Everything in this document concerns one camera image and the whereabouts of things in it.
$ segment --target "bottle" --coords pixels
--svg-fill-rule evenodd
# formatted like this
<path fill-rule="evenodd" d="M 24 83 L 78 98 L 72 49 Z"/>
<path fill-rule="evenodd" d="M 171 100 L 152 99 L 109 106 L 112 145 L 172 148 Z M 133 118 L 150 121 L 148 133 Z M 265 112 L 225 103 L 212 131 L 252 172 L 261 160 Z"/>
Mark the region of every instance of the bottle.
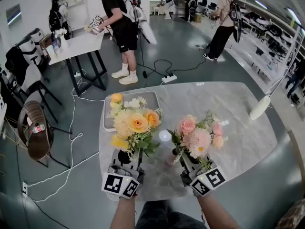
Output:
<path fill-rule="evenodd" d="M 36 127 L 34 127 L 32 130 L 31 130 L 31 134 L 36 134 L 36 133 L 38 133 L 38 132 L 42 132 L 42 131 L 44 131 L 46 129 L 46 127 L 45 127 L 45 125 L 44 124 L 41 124 L 41 125 L 39 125 L 39 126 L 36 126 Z"/>

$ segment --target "white chair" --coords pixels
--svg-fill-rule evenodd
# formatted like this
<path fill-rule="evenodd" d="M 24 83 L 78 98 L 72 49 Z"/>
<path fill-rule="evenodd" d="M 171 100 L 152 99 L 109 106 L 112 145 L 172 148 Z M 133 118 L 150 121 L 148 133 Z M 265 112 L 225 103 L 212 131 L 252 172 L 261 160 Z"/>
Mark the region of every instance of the white chair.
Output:
<path fill-rule="evenodd" d="M 44 103 L 53 119 L 58 123 L 44 96 L 48 93 L 60 105 L 62 105 L 62 103 L 46 88 L 43 82 L 44 80 L 38 67 L 32 63 L 27 68 L 24 82 L 19 90 L 19 97 L 24 104 L 29 101 L 37 101 L 40 104 Z M 27 97 L 25 101 L 23 100 L 21 93 Z"/>
<path fill-rule="evenodd" d="M 159 10 L 160 10 L 159 7 L 154 7 L 153 14 L 156 15 L 156 12 L 158 12 L 158 14 L 159 14 Z"/>

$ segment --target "ceiling light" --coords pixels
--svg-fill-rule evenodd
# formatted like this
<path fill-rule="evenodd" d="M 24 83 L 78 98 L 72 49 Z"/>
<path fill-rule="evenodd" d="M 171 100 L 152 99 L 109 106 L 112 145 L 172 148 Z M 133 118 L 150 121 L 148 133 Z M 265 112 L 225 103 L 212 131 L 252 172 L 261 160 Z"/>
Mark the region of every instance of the ceiling light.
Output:
<path fill-rule="evenodd" d="M 292 9 L 290 9 L 290 8 L 287 8 L 287 10 L 291 14 L 291 16 L 295 20 L 295 22 L 300 25 L 301 22 L 300 22 L 299 18 L 297 17 L 297 15 L 295 14 L 295 12 Z"/>
<path fill-rule="evenodd" d="M 268 9 L 264 4 L 262 4 L 260 1 L 258 0 L 255 0 L 256 3 L 258 3 L 259 5 L 261 5 L 264 9 Z"/>
<path fill-rule="evenodd" d="M 10 22 L 8 23 L 8 25 L 10 25 L 15 19 L 17 19 L 19 16 L 21 15 L 21 12 L 19 14 L 17 14 L 14 18 L 12 18 L 10 20 Z"/>

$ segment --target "orange rose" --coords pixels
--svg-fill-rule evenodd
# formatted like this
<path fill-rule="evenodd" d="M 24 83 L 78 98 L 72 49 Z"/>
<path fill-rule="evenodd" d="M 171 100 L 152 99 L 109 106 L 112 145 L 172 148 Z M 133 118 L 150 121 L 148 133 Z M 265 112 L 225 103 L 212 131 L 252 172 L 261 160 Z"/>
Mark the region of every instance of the orange rose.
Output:
<path fill-rule="evenodd" d="M 149 130 L 148 122 L 140 113 L 132 114 L 127 121 L 128 128 L 136 133 L 143 133 Z"/>
<path fill-rule="evenodd" d="M 123 100 L 123 95 L 122 94 L 112 94 L 110 98 L 111 98 L 111 102 L 119 103 Z"/>
<path fill-rule="evenodd" d="M 149 109 L 146 112 L 145 117 L 152 127 L 157 127 L 158 125 L 160 125 L 159 115 L 155 111 Z"/>

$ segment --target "white cable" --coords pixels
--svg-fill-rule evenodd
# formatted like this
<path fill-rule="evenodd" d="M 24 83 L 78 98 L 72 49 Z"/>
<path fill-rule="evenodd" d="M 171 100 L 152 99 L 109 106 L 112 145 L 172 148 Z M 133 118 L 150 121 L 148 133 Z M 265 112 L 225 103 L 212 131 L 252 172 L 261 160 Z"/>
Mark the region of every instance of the white cable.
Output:
<path fill-rule="evenodd" d="M 82 78 L 81 78 L 81 79 L 78 81 L 77 85 L 78 85 L 78 84 L 87 84 L 87 83 L 83 83 L 83 82 L 82 82 Z M 74 100 L 74 110 L 73 110 L 73 114 L 72 114 L 72 121 L 71 121 L 70 128 L 69 128 L 69 131 L 70 131 L 70 132 L 71 132 L 71 127 L 72 127 L 72 124 L 73 124 L 73 121 L 74 121 L 74 114 L 75 114 L 75 108 L 76 108 L 76 101 L 75 101 L 75 98 L 74 98 L 74 97 L 77 96 L 77 95 L 73 95 L 74 90 L 75 90 L 75 88 L 73 88 L 73 90 L 72 90 L 72 92 L 71 92 L 71 95 L 72 95 L 73 100 Z M 100 100 L 100 99 L 93 99 L 93 100 L 91 100 L 91 99 L 86 99 L 86 98 L 80 98 L 80 99 L 84 99 L 84 100 L 88 100 L 88 101 L 105 101 L 105 100 Z M 71 147 L 72 166 L 71 166 L 70 169 L 65 170 L 64 172 L 61 172 L 60 174 L 57 174 L 57 175 L 55 175 L 55 176 L 53 176 L 53 177 L 50 177 L 50 178 L 48 178 L 48 179 L 45 179 L 44 181 L 40 181 L 40 182 L 37 182 L 37 183 L 35 183 L 35 184 L 31 184 L 31 185 L 29 185 L 28 187 L 35 186 L 35 185 L 37 185 L 37 184 L 43 183 L 43 182 L 45 182 L 45 181 L 47 181 L 47 180 L 53 179 L 54 177 L 60 176 L 60 175 L 62 175 L 63 173 L 68 172 L 68 175 L 67 175 L 67 178 L 66 178 L 65 183 L 64 183 L 61 187 L 59 187 L 55 193 L 52 193 L 51 195 L 47 196 L 45 199 L 43 199 L 43 200 L 38 200 L 38 201 L 33 200 L 33 201 L 35 201 L 35 202 L 44 202 L 44 201 L 46 201 L 48 198 L 50 198 L 50 197 L 54 196 L 55 194 L 57 194 L 57 193 L 59 192 L 59 190 L 61 190 L 61 189 L 67 184 L 68 178 L 69 178 L 69 175 L 70 175 L 70 172 L 72 171 L 72 169 L 74 169 L 75 167 L 77 167 L 77 166 L 80 165 L 81 163 L 83 163 L 83 162 L 85 162 L 85 161 L 91 159 L 92 157 L 96 156 L 96 155 L 99 153 L 99 152 L 97 152 L 97 153 L 95 153 L 94 155 L 90 156 L 89 158 L 87 158 L 87 159 L 81 161 L 81 162 L 80 162 L 79 164 L 77 164 L 76 166 L 73 166 L 74 161 L 73 161 L 72 144 L 74 143 L 74 141 L 75 141 L 77 138 L 82 137 L 82 136 L 83 136 L 83 133 L 79 133 L 74 139 L 71 139 L 71 134 L 69 135 L 69 139 L 70 139 L 70 141 L 72 141 L 72 142 L 71 142 L 71 146 L 70 146 L 70 147 Z"/>

